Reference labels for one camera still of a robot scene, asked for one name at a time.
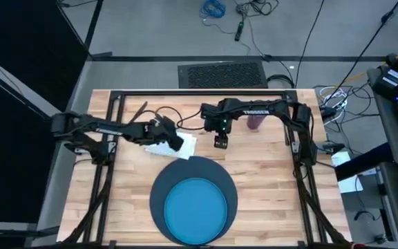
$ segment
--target blue plastic bowl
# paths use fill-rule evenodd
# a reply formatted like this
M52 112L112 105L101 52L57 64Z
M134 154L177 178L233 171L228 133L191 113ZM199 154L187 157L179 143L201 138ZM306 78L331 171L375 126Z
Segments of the blue plastic bowl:
M211 181L188 178L167 195L164 217L170 233L190 245L206 244L222 231L227 220L227 201Z

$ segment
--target gray floor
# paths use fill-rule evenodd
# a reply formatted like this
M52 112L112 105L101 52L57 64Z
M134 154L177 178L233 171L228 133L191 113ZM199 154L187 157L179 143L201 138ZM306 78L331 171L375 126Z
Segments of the gray floor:
M83 0L68 0L80 3ZM207 23L219 24L224 30L235 30L240 17L234 12L234 2L227 4L227 14L222 19L209 19ZM255 17L252 26L256 43L262 51L272 55L301 55L305 39L314 21L320 0L281 1L280 6L268 17ZM308 43L306 55L357 56L380 24L380 17L395 0L327 0L319 21ZM191 0L105 0L95 30L92 53L113 52L117 56L172 56L172 55L245 55L247 49L236 42L232 35L222 34L216 27L206 27L199 18L203 1ZM85 39L95 3L64 9L75 30ZM249 26L245 25L242 41L256 55ZM390 20L369 47L366 55L398 53L398 14ZM296 62L284 62L296 78ZM177 66L197 62L92 62L80 82L75 98L77 111L88 106L93 89L176 89ZM379 63L358 63L352 75L376 67ZM277 62L263 64L267 76L286 73ZM338 84L352 63L305 62L302 63L298 87ZM346 85L361 86L362 77ZM282 82L270 82L270 88L286 88ZM358 112L367 100L350 98L348 111ZM366 113L376 113L374 103ZM351 147L365 152L386 141L379 117L355 120L344 125ZM328 132L331 140L345 142L337 133ZM348 203L356 198L344 196ZM346 207L352 236L356 242L368 242L381 231L381 221L366 219L353 221L354 205ZM370 204L371 212L378 205ZM55 210L59 220L61 210Z

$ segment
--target wooden table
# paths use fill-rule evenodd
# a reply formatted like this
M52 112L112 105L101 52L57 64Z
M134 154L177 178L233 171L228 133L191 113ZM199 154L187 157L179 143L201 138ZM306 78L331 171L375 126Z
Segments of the wooden table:
M299 102L312 108L315 121L314 141L325 141L325 130L314 90L299 89L296 92ZM105 118L110 93L109 90L94 90L88 113ZM239 98L246 101L272 100L278 97L128 95L125 99L122 122L128 122L144 101L149 103L147 109L156 110L161 106L171 106L179 110L183 117L187 117L196 113L201 103L217 104L223 98ZM172 120L179 118L174 111L168 109L164 109L160 114ZM152 117L152 113L145 113L138 121L149 120ZM202 127L203 122L197 116L184 122L184 127ZM269 116L258 130L251 131L246 122L247 116L233 122L228 149L213 147L214 133L203 130L184 131L194 134L198 139L195 155L220 163L230 173L238 190L236 218L229 231L212 244L295 246L298 240L306 239L296 179L292 175L291 151L285 145L283 123L278 118ZM93 134L92 137L101 138L99 134ZM80 156L77 160L84 158L87 156ZM149 193L153 181L172 160L175 159L152 155L143 147L120 138L103 243L116 240L118 245L173 245L156 228L149 211ZM331 163L329 157L321 154L318 160ZM321 209L333 226L346 239L351 240L334 170L323 165L315 165L313 168ZM58 241L65 239L86 213L94 174L95 166L90 162L81 162L75 166ZM310 214L314 238L318 241L315 217L312 211ZM96 228L95 217L93 231ZM96 232L91 234L94 240Z

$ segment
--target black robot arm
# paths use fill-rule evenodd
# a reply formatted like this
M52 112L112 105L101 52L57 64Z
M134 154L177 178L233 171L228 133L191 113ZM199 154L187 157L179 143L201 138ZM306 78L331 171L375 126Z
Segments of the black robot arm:
M93 140L85 134L89 131L121 136L138 145L168 142L170 148L176 151L181 148L184 140L178 137L176 126L169 118L156 115L148 122L134 122L134 119L128 124L122 124L86 114L58 113L52 117L51 131L57 142L68 142L65 146L69 150L75 153L80 149L88 151L93 164L108 165L114 146L109 142Z
M292 116L288 108L293 108ZM218 133L214 138L214 147L226 149L228 145L227 134L231 132L232 120L237 120L242 115L273 115L292 131L296 131L299 138L297 145L301 161L308 165L316 163L317 147L312 140L312 126L314 122L311 108L298 102L287 100L256 100L243 102L236 98L225 98L217 106L202 104L200 117L205 120L205 131Z

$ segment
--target desk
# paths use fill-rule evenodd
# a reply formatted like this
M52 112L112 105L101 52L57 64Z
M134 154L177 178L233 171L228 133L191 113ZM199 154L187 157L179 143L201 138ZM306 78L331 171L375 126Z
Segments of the desk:
M336 171L340 180L379 166L380 179L386 190L386 196L383 196L386 204L386 230L392 234L392 240L398 243L398 118L393 103L374 94L388 142L336 167Z
M218 93L222 90L207 90ZM273 100L278 96L267 96L270 89L237 90L238 93L259 93L258 95L127 95L124 101L122 122L128 122L134 113L148 101L146 109L156 110L161 106L171 106L179 110L183 117L199 110L203 102L217 104L223 98L241 100ZM88 113L105 118L109 90L95 90L91 97ZM325 141L321 115L314 90L296 90L299 102L306 103L314 114L314 140ZM162 115L178 120L174 111L163 110ZM152 113L145 113L140 120L149 120ZM214 133L191 132L198 139L195 155L204 156L220 163L231 175L238 190L238 213L227 234L214 241L219 246L295 246L297 241L305 241L302 212L297 192L291 151L285 145L282 122L276 117L267 117L260 128L251 131L246 125L247 117L233 123L229 135L228 149L213 147ZM184 127L201 127L199 116L184 122ZM151 155L143 147L119 139L108 204L103 243L116 240L118 245L169 246L166 239L153 223L149 211L149 193L159 172L174 158ZM320 157L330 163L328 157ZM64 215L59 229L58 241L65 239L77 226L86 213L91 195L95 166L84 162L77 164L68 191ZM334 170L314 166L314 178L319 193L321 209L333 226L351 240L345 217L340 191ZM314 216L311 214L312 231L318 241ZM97 228L94 218L93 229Z

